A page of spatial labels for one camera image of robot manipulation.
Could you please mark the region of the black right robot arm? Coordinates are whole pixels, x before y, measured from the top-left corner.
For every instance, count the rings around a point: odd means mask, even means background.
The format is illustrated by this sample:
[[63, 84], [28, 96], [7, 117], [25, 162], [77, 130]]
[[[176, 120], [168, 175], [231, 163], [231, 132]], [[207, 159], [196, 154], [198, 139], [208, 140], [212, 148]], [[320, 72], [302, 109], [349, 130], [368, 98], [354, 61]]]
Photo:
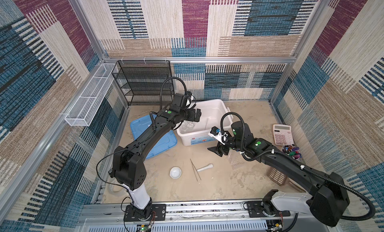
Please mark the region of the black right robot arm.
[[[344, 179], [336, 174], [326, 174], [313, 169], [279, 150], [271, 142], [263, 138], [255, 138], [243, 118], [233, 113], [239, 121], [231, 124], [231, 131], [224, 128], [224, 120], [231, 113], [225, 113], [219, 127], [212, 127], [209, 136], [215, 138], [218, 144], [210, 147], [209, 151], [220, 157], [228, 155], [230, 150], [239, 152], [248, 162], [264, 163], [299, 184], [310, 196], [304, 202], [278, 203], [280, 195], [274, 192], [268, 196], [265, 207], [275, 211], [295, 211], [310, 213], [319, 222], [329, 227], [335, 227], [339, 220], [366, 221], [376, 214], [373, 202], [359, 191], [345, 185]], [[369, 207], [368, 212], [361, 216], [346, 216], [344, 213], [350, 204], [349, 193], [363, 200]]]

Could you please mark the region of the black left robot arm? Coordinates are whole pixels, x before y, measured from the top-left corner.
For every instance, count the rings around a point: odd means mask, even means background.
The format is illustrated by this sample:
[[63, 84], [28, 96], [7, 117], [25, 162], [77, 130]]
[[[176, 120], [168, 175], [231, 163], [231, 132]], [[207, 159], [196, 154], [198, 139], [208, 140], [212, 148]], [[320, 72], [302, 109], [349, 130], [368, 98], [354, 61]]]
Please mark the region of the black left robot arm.
[[109, 176], [115, 178], [116, 186], [124, 188], [131, 198], [126, 214], [132, 212], [139, 220], [154, 215], [153, 201], [144, 184], [147, 176], [144, 162], [152, 148], [169, 131], [177, 129], [184, 121], [200, 121], [202, 112], [192, 104], [192, 97], [188, 90], [174, 94], [170, 103], [161, 105], [158, 112], [149, 113], [151, 124], [137, 139], [125, 147], [117, 147], [111, 154], [113, 161]]

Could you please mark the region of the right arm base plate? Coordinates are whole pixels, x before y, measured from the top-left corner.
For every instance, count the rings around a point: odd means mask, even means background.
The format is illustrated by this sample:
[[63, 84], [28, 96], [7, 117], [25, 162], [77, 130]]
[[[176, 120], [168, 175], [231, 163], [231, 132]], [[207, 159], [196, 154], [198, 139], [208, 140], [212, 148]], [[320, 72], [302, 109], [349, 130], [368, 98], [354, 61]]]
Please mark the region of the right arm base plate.
[[271, 203], [263, 201], [248, 201], [243, 208], [249, 213], [250, 218], [289, 217], [289, 211], [278, 211]]

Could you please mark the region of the white ceramic pestle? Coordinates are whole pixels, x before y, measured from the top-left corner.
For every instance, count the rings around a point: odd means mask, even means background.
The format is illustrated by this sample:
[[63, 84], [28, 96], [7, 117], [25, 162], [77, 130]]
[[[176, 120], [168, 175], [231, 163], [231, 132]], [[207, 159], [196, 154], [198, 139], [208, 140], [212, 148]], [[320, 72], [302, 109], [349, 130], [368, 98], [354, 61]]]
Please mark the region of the white ceramic pestle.
[[205, 170], [208, 170], [208, 169], [212, 169], [213, 167], [214, 167], [213, 164], [208, 164], [207, 166], [204, 166], [202, 168], [197, 169], [197, 172], [200, 173], [202, 171], [205, 171]]

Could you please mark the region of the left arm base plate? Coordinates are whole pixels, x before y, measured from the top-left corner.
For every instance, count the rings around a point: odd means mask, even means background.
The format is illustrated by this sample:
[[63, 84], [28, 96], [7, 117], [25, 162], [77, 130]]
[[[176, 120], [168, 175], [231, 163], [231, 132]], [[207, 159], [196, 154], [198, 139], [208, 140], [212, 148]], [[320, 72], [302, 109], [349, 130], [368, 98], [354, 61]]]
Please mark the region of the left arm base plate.
[[164, 221], [166, 218], [166, 204], [148, 204], [143, 210], [134, 205], [128, 205], [124, 214], [124, 222], [155, 222]]

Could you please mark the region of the glass flask with stopper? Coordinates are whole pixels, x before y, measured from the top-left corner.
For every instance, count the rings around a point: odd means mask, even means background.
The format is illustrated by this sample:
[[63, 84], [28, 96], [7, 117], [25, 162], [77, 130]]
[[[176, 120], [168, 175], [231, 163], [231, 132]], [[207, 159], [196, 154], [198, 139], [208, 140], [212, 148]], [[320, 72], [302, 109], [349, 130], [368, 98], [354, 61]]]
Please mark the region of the glass flask with stopper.
[[194, 122], [190, 122], [190, 121], [185, 121], [184, 123], [183, 123], [183, 127], [188, 127], [188, 128], [190, 128], [190, 132], [192, 132], [193, 131], [193, 129], [194, 129], [194, 127], [195, 127], [195, 123]]

